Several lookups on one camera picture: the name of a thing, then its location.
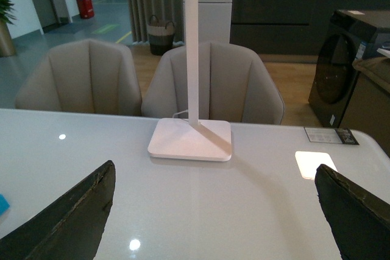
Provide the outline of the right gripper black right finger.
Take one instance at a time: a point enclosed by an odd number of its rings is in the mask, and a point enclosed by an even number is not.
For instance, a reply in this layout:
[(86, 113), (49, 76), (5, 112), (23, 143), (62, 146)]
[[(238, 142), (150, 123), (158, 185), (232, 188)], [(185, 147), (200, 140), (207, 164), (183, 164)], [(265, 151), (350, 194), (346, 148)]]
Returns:
[(314, 183), (341, 258), (389, 259), (389, 204), (325, 164)]

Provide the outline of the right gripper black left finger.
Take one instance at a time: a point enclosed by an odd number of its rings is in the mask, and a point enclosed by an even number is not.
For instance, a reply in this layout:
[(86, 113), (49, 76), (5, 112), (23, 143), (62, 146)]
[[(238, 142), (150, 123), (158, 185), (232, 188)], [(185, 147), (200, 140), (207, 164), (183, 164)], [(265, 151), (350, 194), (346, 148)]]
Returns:
[(108, 160), (1, 239), (1, 259), (93, 259), (113, 205), (116, 169)]

